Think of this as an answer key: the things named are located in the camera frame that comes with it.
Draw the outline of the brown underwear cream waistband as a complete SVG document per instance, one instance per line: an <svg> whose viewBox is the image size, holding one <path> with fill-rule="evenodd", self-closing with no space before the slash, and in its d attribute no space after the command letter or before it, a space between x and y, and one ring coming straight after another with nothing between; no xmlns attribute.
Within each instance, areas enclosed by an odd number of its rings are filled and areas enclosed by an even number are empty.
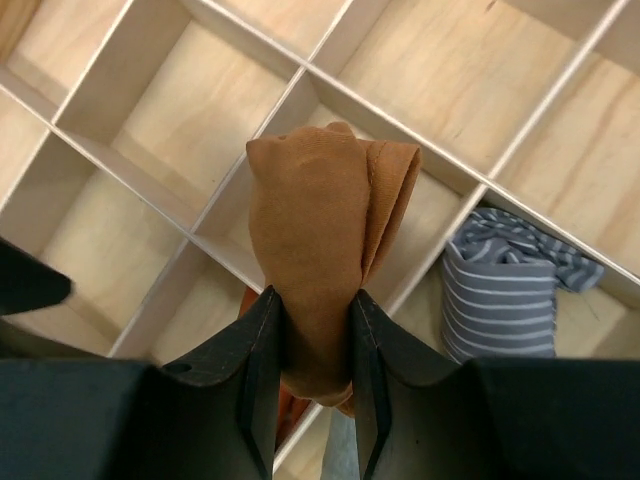
<svg viewBox="0 0 640 480"><path fill-rule="evenodd" d="M349 305L391 249L421 149L332 122L250 140L246 159L254 255L287 316L283 383L338 407L352 396Z"/></svg>

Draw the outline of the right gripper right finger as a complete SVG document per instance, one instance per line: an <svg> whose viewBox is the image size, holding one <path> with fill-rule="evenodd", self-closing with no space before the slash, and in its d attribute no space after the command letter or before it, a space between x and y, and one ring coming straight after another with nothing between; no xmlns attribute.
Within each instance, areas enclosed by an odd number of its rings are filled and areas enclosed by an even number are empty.
<svg viewBox="0 0 640 480"><path fill-rule="evenodd" d="M476 358L457 364L365 291L350 306L364 479L635 479L639 365Z"/></svg>

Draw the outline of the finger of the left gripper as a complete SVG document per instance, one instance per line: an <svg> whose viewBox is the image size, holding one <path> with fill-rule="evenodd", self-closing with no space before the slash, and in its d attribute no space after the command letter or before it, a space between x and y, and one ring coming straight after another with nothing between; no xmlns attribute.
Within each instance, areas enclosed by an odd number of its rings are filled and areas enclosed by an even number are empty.
<svg viewBox="0 0 640 480"><path fill-rule="evenodd" d="M0 276L2 316L59 305L73 292L69 277L4 238Z"/></svg>

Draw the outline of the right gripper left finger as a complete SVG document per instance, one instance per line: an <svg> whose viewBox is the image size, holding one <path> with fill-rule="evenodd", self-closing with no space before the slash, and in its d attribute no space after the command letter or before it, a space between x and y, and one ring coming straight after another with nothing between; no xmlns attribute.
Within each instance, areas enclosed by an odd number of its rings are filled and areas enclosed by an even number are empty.
<svg viewBox="0 0 640 480"><path fill-rule="evenodd" d="M280 296L165 366L1 326L5 479L268 479Z"/></svg>

